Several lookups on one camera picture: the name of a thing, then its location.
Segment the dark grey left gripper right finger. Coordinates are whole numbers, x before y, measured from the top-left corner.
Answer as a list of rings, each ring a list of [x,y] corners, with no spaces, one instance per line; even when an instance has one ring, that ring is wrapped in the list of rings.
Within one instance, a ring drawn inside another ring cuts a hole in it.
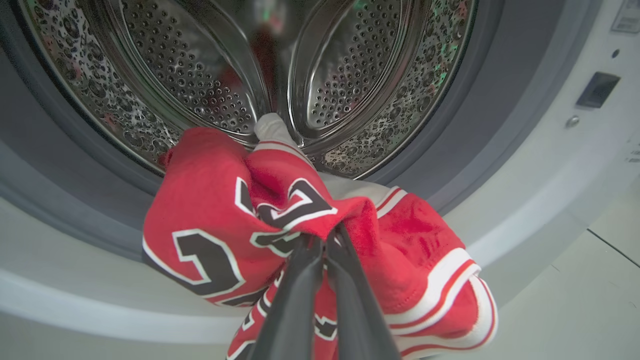
[[[327,276],[336,294],[338,358],[400,360],[402,356],[344,223],[326,241]]]

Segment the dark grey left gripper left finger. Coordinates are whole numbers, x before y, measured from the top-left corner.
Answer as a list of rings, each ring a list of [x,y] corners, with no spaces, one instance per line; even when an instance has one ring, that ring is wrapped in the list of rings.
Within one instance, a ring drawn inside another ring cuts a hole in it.
[[[322,261],[322,239],[303,235],[295,242],[249,360],[314,357],[314,308],[322,284]]]

